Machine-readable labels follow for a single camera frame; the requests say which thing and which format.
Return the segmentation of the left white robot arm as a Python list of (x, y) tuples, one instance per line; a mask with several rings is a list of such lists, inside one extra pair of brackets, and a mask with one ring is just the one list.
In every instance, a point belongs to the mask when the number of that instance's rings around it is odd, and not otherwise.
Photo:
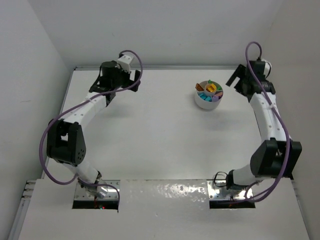
[(85, 99), (52, 119), (45, 131), (46, 155), (70, 169), (82, 186), (92, 193), (97, 194), (103, 183), (101, 173), (85, 159), (84, 130), (111, 103), (117, 92), (137, 92), (142, 72), (142, 69), (135, 70), (134, 78), (131, 78), (129, 60), (103, 62)]

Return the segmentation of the purple lego plate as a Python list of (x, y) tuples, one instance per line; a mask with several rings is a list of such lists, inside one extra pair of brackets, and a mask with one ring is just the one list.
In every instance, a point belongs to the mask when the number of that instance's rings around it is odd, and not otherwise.
[(212, 102), (217, 102), (219, 101), (223, 96), (223, 92), (219, 91), (218, 93), (216, 93), (215, 95), (212, 96)]

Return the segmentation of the yellow long lego brick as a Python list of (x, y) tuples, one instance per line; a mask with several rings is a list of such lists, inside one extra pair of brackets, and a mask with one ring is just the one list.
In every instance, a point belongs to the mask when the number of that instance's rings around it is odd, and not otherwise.
[(208, 83), (206, 85), (205, 89), (206, 89), (207, 92), (210, 92), (210, 93), (215, 93), (217, 91), (217, 87), (213, 83)]

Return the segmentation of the brown lego tile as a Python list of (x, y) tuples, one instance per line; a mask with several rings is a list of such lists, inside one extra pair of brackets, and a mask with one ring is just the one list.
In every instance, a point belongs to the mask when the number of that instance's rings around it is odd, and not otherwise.
[(203, 92), (203, 91), (204, 91), (204, 88), (203, 88), (199, 83), (197, 83), (197, 84), (195, 85), (195, 89), (196, 89), (198, 92)]

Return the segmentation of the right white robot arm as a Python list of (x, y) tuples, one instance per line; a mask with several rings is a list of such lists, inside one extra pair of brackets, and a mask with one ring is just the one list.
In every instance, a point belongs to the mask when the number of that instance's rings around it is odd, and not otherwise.
[(283, 163), (286, 167), (282, 176), (292, 177), (302, 152), (301, 143), (286, 137), (281, 122), (274, 114), (278, 108), (275, 88), (267, 80), (270, 69), (265, 60), (251, 60), (247, 66), (240, 64), (226, 83), (230, 86), (239, 78), (234, 88), (247, 98), (252, 107), (261, 137), (261, 145), (252, 154), (250, 163), (227, 174), (228, 190), (242, 190), (255, 182), (276, 178)]

